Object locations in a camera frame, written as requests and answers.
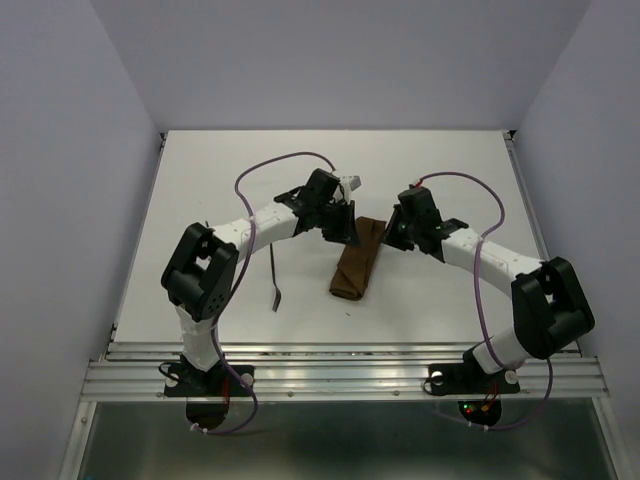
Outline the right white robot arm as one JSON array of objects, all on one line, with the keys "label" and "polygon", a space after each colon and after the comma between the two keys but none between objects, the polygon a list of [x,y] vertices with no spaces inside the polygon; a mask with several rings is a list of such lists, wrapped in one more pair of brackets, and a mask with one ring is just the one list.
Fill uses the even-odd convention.
[{"label": "right white robot arm", "polygon": [[485,240],[467,223],[444,220],[431,191],[410,188],[398,195],[384,243],[418,249],[445,265],[473,275],[476,308],[481,280],[511,300],[512,326],[463,355],[460,378],[472,390],[491,384],[496,373],[530,358],[546,360],[595,327],[595,318],[572,264],[543,261]]}]

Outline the brown cloth napkin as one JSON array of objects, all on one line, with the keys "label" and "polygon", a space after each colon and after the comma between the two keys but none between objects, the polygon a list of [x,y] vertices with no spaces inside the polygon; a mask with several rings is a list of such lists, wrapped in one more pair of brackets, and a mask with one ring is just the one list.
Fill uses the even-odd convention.
[{"label": "brown cloth napkin", "polygon": [[329,286],[331,295],[350,301],[359,301],[366,293],[386,222],[358,217],[355,226],[360,245],[344,248]]}]

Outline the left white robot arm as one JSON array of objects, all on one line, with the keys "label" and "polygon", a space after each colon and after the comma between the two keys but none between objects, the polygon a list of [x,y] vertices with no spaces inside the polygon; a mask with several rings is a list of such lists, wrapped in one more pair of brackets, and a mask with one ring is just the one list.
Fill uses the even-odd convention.
[{"label": "left white robot arm", "polygon": [[171,387],[191,384],[210,394],[221,386],[226,369],[216,344],[217,323],[254,253],[312,230],[330,243],[359,244],[352,193],[360,186],[359,176],[316,169],[304,185],[275,196],[265,207],[248,207],[244,218],[186,228],[161,276],[183,342],[180,361],[159,368]]}]

